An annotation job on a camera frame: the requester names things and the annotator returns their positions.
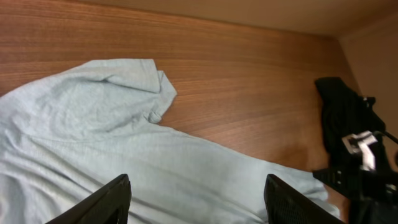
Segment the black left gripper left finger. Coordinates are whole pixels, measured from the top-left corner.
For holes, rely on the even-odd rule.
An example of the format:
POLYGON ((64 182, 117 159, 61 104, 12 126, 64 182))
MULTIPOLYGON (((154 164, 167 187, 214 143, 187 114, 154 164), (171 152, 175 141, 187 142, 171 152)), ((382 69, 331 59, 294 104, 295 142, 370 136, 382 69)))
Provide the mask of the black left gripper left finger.
POLYGON ((127 224, 129 177, 121 174, 48 224, 127 224))

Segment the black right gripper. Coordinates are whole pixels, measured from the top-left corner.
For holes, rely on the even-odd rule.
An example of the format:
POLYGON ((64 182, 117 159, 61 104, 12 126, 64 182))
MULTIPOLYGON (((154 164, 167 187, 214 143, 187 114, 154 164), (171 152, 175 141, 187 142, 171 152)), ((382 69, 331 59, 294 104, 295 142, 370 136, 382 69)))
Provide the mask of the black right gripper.
POLYGON ((313 177, 350 200, 397 204, 397 173, 332 167, 316 170, 313 177))

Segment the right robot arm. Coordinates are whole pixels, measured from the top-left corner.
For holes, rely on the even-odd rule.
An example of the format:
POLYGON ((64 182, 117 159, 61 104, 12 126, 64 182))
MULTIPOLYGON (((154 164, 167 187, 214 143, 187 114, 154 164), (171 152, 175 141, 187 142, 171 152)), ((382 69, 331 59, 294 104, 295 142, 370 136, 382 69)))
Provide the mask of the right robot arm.
POLYGON ((335 167, 316 170, 313 176, 351 201, 350 223, 397 224, 396 172, 335 167))

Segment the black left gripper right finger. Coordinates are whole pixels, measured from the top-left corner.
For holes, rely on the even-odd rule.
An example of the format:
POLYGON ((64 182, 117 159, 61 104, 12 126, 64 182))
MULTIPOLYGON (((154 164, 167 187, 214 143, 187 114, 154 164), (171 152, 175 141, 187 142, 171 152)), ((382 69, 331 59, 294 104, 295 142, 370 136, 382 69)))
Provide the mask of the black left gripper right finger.
POLYGON ((269 224, 343 224, 274 174, 264 189, 269 224))

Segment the light blue t-shirt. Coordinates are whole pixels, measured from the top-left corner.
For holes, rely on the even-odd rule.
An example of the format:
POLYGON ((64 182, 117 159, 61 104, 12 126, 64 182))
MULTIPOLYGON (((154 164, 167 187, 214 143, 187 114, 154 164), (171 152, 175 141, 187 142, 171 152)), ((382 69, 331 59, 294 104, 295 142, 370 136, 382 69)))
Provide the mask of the light blue t-shirt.
POLYGON ((1 97, 1 222, 46 223, 120 174, 129 223, 267 223, 274 174, 338 217, 312 174, 161 126, 176 96, 152 60, 92 60, 1 97))

